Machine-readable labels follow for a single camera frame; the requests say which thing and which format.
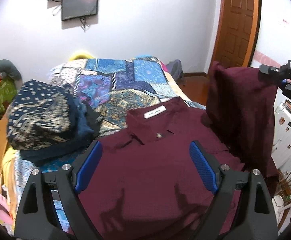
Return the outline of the maroon button shirt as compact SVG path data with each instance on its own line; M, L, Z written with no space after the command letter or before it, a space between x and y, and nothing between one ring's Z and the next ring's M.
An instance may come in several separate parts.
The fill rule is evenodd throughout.
M101 160L79 199L105 239L182 239L213 198L189 154L197 140L237 171L260 170L271 194L277 87L256 68L213 65L206 109L182 98L144 103L132 91L100 106L120 131L100 138Z

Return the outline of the dark blue folded clothes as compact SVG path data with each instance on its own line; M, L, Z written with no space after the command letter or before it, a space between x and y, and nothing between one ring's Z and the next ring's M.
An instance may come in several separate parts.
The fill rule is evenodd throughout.
M80 154L99 136L103 120L100 113L74 95L69 96L68 106L70 128L59 133L35 126L37 135L33 137L33 144L20 150L22 159L40 167L66 155Z

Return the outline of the white sliding wardrobe door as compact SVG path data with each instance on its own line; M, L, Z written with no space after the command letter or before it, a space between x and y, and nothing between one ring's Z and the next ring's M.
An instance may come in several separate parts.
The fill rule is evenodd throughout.
M252 67L280 67L291 60L291 0L261 0L261 21Z

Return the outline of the navy patterned folded garment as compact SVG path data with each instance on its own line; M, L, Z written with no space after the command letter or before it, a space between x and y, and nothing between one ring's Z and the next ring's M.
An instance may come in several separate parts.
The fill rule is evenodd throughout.
M75 125L73 95L67 87L30 80L11 104L7 139L14 149L34 151L69 141Z

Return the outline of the yellow garment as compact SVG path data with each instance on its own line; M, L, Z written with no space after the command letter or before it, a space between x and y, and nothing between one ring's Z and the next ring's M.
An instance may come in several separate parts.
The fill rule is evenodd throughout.
M8 148L2 160L3 183L7 189L7 201L10 207L10 215L16 217L17 193L14 176L14 161L17 151L12 147Z

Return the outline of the brown wooden door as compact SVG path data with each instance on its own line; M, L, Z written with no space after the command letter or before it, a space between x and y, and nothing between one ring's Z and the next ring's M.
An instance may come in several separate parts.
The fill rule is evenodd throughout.
M221 0L212 61L224 67L249 67L260 19L261 0Z

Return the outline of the blue patchwork bedspread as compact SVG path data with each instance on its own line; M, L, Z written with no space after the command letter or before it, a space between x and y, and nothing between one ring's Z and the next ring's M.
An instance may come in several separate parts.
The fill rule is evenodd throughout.
M182 92L165 65L154 56L69 61L50 71L49 83L59 87L70 84L72 93L87 102L93 113L100 114L98 138L126 128L128 110L178 96L190 107L205 109Z

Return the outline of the grey purple backpack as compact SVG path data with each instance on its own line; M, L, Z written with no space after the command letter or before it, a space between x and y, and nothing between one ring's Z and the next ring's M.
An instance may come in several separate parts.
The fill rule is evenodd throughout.
M182 70L182 63L180 60L174 60L166 64L167 72L172 76L175 82L181 83L183 86L184 82L184 72Z

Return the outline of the green patterned storage box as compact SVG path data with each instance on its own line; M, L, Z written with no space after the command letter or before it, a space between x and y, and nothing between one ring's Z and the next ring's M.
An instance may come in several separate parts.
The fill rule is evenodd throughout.
M6 77L0 81L0 116L5 113L16 94L17 89L15 83L10 77Z

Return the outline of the small black wall monitor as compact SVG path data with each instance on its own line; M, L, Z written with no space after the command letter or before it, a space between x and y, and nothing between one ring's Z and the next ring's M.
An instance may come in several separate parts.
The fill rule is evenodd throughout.
M61 0L61 20L93 16L98 13L98 0Z

